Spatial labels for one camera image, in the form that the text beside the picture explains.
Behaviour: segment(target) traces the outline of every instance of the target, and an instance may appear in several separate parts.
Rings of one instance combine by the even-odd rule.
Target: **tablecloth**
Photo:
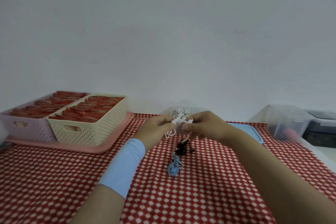
[[[115,144],[95,155],[16,145],[0,155],[0,223],[68,223],[108,164],[150,114],[136,114]],[[250,124],[264,147],[336,202],[336,176],[298,143],[275,141],[265,124]],[[234,152],[211,140],[192,142],[194,153],[175,180],[167,174],[182,135],[162,140],[141,161],[121,215],[122,223],[275,223]]]

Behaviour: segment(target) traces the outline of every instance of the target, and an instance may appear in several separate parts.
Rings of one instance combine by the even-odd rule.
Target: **pink tray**
[[[65,143],[59,143],[59,142],[42,142],[42,141],[32,141],[32,140],[28,141],[25,139],[15,138],[12,136],[7,136],[6,141],[17,143],[17,144],[25,144],[25,145],[41,146],[41,147],[61,149],[61,150],[81,151],[81,152],[99,154],[111,148],[111,146],[120,136],[120,134],[124,131],[126,126],[133,119],[133,116],[134,114],[132,112],[127,112],[124,120],[107,137],[105,142],[101,146],[98,146],[98,147],[82,146],[82,145],[75,145],[75,144],[65,144]]]

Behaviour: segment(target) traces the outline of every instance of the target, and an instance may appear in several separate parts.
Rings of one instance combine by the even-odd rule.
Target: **red items in basket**
[[[13,109],[9,115],[41,119],[85,96],[86,93],[57,91],[47,99],[35,101],[34,105],[20,109]]]
[[[55,114],[49,119],[71,120],[95,123],[110,111],[123,97],[92,96],[77,106],[71,106],[62,111],[62,115]]]

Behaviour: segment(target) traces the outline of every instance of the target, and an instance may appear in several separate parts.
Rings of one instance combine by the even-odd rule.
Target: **right hand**
[[[224,120],[210,111],[199,112],[191,115],[188,120],[193,120],[192,123],[187,123],[182,126],[186,132],[192,132],[190,138],[207,137],[218,141],[230,147],[230,141],[239,135],[240,129],[227,124]]]

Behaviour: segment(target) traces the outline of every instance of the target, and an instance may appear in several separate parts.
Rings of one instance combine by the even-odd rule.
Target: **pink plastic basket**
[[[1,112],[0,120],[7,129],[9,135],[26,140],[36,140],[42,142],[57,141],[46,118],[33,119],[8,115],[14,108],[24,108],[26,106],[33,105],[35,101],[46,99],[52,95],[53,93]]]

